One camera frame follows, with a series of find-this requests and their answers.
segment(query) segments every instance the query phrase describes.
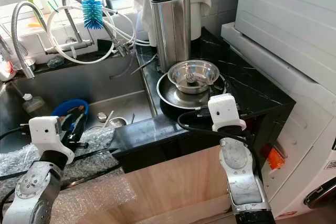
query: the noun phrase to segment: kitchen sink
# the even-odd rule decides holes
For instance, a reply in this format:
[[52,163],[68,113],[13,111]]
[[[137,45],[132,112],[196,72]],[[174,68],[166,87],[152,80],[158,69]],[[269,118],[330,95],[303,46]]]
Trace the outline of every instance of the kitchen sink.
[[[107,116],[123,117],[128,123],[151,118],[155,109],[151,106],[144,80],[133,60],[128,72],[118,77],[130,59],[108,58],[89,65],[76,65],[57,70],[37,73],[33,80],[17,77],[2,85],[0,90],[0,134],[27,123],[29,115],[23,110],[21,98],[25,93],[41,96],[54,109],[62,102],[83,99],[89,103],[86,129],[101,126],[97,119],[99,112]],[[11,134],[0,141],[0,153],[20,149],[28,144],[30,138]]]

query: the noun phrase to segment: stainless steel knife block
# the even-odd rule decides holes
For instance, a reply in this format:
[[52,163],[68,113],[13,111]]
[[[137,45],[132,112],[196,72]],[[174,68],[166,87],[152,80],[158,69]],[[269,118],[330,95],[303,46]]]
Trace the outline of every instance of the stainless steel knife block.
[[191,53],[190,0],[150,0],[160,67],[168,72]]

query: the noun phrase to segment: black countertop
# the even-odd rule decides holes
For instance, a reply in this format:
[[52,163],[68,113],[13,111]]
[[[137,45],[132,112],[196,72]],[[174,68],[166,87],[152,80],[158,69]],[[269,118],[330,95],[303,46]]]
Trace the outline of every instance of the black countertop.
[[[142,65],[153,57],[156,50],[152,47],[138,46],[137,52],[139,63]],[[240,118],[246,120],[266,114],[269,111],[277,111],[276,118],[278,121],[274,121],[274,123],[280,125],[280,129],[276,130],[277,134],[279,134],[295,104],[293,99],[282,92],[238,54],[230,50],[229,44],[216,38],[205,28],[202,29],[201,37],[192,41],[192,58],[204,59],[218,66],[221,74],[224,76],[226,82],[228,82],[228,92],[236,99]],[[141,164],[138,160],[138,168],[165,161],[170,156],[177,157],[183,155],[181,152],[171,155],[170,152],[175,152],[175,150],[169,151],[167,150],[169,147],[164,147],[163,150],[160,150],[163,154],[159,155],[159,157],[155,156],[157,154],[155,152],[158,151],[156,145],[171,143],[172,139],[176,137],[181,139],[187,134],[186,130],[180,128],[176,122],[176,115],[181,114],[183,110],[166,105],[156,92],[157,81],[162,76],[162,73],[158,71],[158,65],[159,61],[155,59],[143,69],[145,82],[148,86],[157,116],[116,129],[112,142],[112,147],[119,148],[119,152],[115,153],[114,157],[120,161],[124,161],[128,154],[140,153],[140,150],[146,149],[146,153],[149,156],[139,154],[132,159],[147,158],[152,159],[152,161],[146,160],[144,164]],[[284,108],[286,108],[286,113],[279,116],[278,112]],[[209,146],[205,144],[202,147],[201,145],[194,151],[206,147]]]

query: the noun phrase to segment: metal robot arm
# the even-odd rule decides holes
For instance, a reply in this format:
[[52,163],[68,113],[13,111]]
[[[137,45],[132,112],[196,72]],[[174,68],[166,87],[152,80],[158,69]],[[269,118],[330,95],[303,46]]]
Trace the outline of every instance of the metal robot arm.
[[59,117],[30,119],[29,128],[41,159],[31,165],[16,185],[14,201],[6,211],[3,224],[48,224],[60,191],[62,171],[75,156],[61,143],[64,132]]
[[[208,102],[213,130],[226,126],[246,128],[239,119],[235,98],[230,94],[211,97]],[[227,190],[238,224],[275,224],[264,186],[253,173],[253,155],[245,144],[233,138],[221,139],[219,161],[227,175]]]

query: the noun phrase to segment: black marble countertop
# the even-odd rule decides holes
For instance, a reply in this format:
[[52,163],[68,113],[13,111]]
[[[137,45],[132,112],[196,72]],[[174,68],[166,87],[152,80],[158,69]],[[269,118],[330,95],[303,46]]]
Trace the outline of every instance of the black marble countertop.
[[[138,46],[137,52],[139,63],[142,65],[153,57],[156,50],[152,47]],[[293,99],[230,50],[229,44],[216,38],[205,28],[202,28],[201,37],[192,41],[192,59],[204,59],[218,66],[229,84],[228,91],[236,99],[242,119],[256,117],[286,105],[291,109],[295,104]],[[169,142],[172,137],[186,133],[176,122],[176,114],[181,114],[183,110],[166,105],[157,94],[156,84],[162,76],[158,71],[158,65],[159,61],[155,59],[143,69],[157,116],[116,129],[111,147],[119,148],[119,151],[114,154],[117,159],[122,160],[125,155],[137,149],[150,149],[153,145]]]

